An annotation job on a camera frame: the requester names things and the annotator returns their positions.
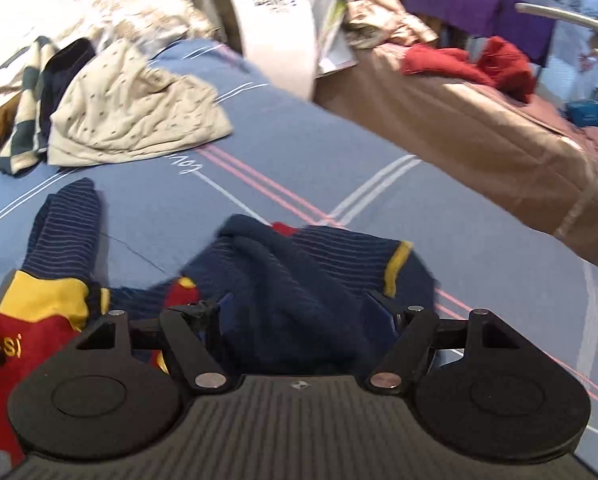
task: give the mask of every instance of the blue object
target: blue object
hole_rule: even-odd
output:
[[[101,202],[89,178],[50,194],[39,209],[21,270],[38,280],[89,283],[95,267]]]
[[[584,99],[567,103],[566,117],[579,128],[598,126],[598,101]]]

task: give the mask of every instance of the pile of clothes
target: pile of clothes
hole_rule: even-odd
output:
[[[473,64],[465,50],[431,46],[437,34],[406,12],[399,0],[348,0],[344,26],[353,48],[369,49],[383,43],[409,47],[402,62],[403,74],[456,77],[491,86],[524,103],[534,93],[536,80],[528,57],[514,44],[493,36]]]
[[[189,0],[81,0],[61,32],[0,67],[0,171],[42,158],[92,166],[172,153],[226,136],[214,86],[150,68],[181,38],[212,38]]]
[[[8,423],[12,388],[109,310],[130,319],[221,298],[224,370],[237,374],[367,376],[398,337],[369,290],[434,308],[435,282],[407,241],[328,226],[272,227],[235,215],[178,276],[147,290],[92,279],[101,199],[82,178],[48,196],[0,301],[0,449],[22,455]]]

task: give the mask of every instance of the metal screw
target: metal screw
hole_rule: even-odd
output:
[[[201,388],[221,388],[227,382],[225,375],[215,372],[199,374],[194,378],[194,384]]]
[[[370,384],[375,388],[391,389],[401,384],[401,378],[391,372],[380,372],[370,378]]]

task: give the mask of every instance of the green striped cloth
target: green striped cloth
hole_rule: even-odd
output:
[[[41,136],[39,128],[39,111],[44,68],[57,51],[57,47],[45,36],[39,36],[30,46],[12,134],[0,150],[0,170],[5,173],[16,174],[34,166],[39,160],[38,154],[47,150],[47,139]]]

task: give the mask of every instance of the blue bedsheet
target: blue bedsheet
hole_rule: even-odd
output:
[[[407,239],[440,282],[443,317],[489,308],[583,377],[592,430],[579,454],[598,470],[597,268],[437,168],[273,87],[224,46],[181,41],[153,63],[213,83],[234,134],[152,160],[0,174],[0,282],[22,263],[47,194],[82,176],[104,204],[96,278],[112,286],[174,275],[233,213]]]

